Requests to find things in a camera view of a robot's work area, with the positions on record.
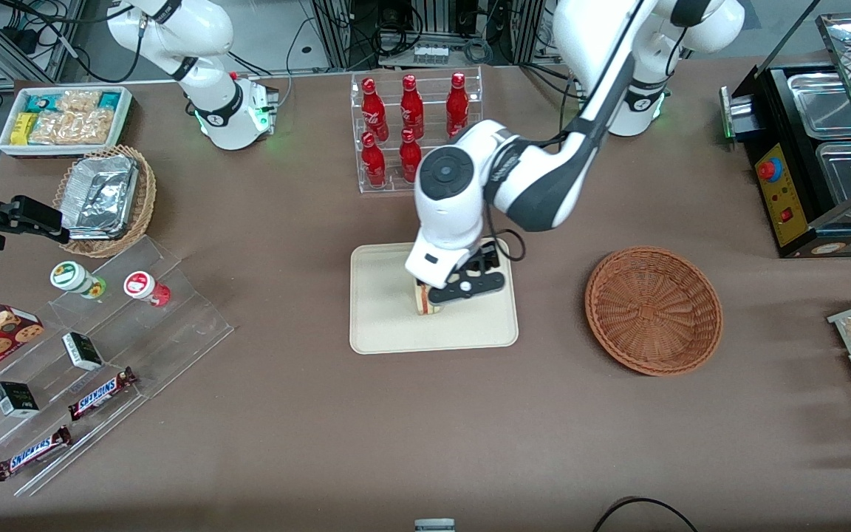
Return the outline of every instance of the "snickers bar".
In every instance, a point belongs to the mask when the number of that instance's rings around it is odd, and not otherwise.
[[[44,438],[42,441],[22,451],[21,454],[15,455],[11,460],[0,462],[0,482],[16,474],[19,469],[26,467],[35,460],[41,459],[48,452],[54,451],[61,446],[70,446],[72,443],[74,442],[71,441],[71,432],[68,431],[67,427],[62,426],[57,432],[51,434],[51,437]]]
[[[129,366],[114,378],[107,381],[102,387],[87,394],[82,400],[68,407],[71,411],[71,421],[80,420],[85,414],[104,404],[109,398],[114,397],[120,390],[136,383],[136,376]]]

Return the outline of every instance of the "yellow control panel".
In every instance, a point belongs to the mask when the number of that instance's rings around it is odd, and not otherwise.
[[[803,205],[800,205],[780,145],[768,151],[753,169],[757,172],[757,182],[767,203],[767,213],[770,214],[777,242],[781,246],[789,245],[797,236],[806,233],[810,226],[803,214]]]

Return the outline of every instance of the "red button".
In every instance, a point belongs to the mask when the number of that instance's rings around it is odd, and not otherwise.
[[[773,179],[773,175],[776,174],[777,167],[770,161],[766,163],[761,163],[760,166],[757,166],[757,176],[764,181],[769,181]]]

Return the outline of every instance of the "aluminum foil container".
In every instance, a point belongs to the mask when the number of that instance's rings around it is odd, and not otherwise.
[[[127,232],[138,162],[126,155],[82,159],[61,198],[61,225],[71,239],[119,239]]]

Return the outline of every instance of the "small black box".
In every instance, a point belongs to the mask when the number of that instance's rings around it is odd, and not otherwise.
[[[100,359],[97,347],[91,339],[79,332],[69,332],[61,338],[64,350],[71,357],[71,364],[85,371],[98,371],[104,364]]]
[[[2,414],[10,417],[32,417],[38,414],[38,404],[31,397],[27,384],[0,383],[0,408]]]

